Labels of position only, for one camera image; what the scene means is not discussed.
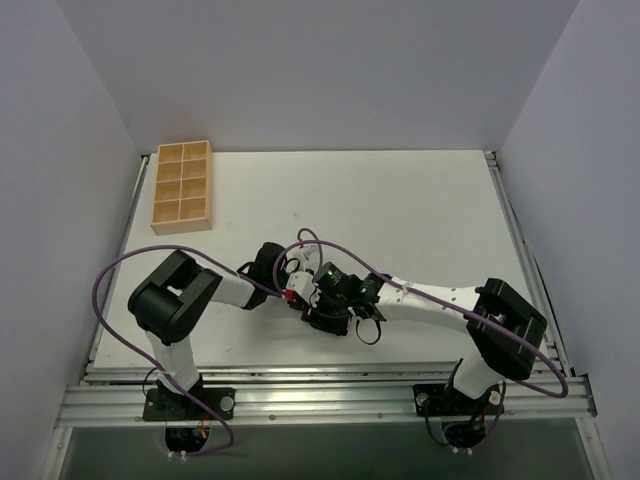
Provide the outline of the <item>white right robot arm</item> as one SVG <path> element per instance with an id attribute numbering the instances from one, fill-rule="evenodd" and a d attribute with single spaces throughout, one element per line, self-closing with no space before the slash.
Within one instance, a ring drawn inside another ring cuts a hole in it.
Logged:
<path id="1" fill-rule="evenodd" d="M 474 345 L 443 389 L 447 406 L 469 411 L 487 401 L 498 383 L 526 382 L 538 361 L 546 319 L 506 282 L 490 278 L 477 287 L 437 287 L 386 274 L 364 278 L 332 263 L 289 277 L 285 296 L 314 328 L 343 335 L 351 321 L 414 322 L 466 334 Z"/>

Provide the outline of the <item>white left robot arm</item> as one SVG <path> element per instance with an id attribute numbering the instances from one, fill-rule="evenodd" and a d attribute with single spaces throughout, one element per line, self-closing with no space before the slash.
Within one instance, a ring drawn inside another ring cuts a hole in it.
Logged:
<path id="1" fill-rule="evenodd" d="M 199 265 L 187 253 L 172 252 L 134 290 L 127 308 L 152 346 L 160 364 L 160 384 L 169 391 L 166 408 L 179 419 L 194 417 L 202 405 L 195 387 L 201 383 L 190 341 L 208 305 L 225 304 L 252 310 L 275 289 L 271 278 L 275 257 L 261 250 L 234 275 Z"/>

